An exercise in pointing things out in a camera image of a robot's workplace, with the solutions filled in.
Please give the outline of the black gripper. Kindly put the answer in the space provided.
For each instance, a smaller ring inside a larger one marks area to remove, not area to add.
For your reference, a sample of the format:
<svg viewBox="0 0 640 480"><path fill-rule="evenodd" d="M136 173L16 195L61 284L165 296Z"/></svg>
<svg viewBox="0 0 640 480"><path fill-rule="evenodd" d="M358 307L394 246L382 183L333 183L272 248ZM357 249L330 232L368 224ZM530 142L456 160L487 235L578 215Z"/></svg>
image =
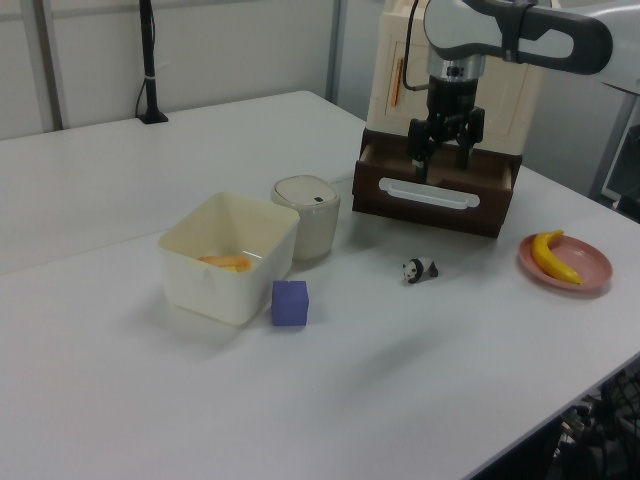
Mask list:
<svg viewBox="0 0 640 480"><path fill-rule="evenodd" d="M406 145L419 183L427 180L434 142L456 140L456 167L466 170L474 145L484 137L485 110L475 105L477 79L450 81L431 75L429 83L428 118L411 120Z"/></svg>

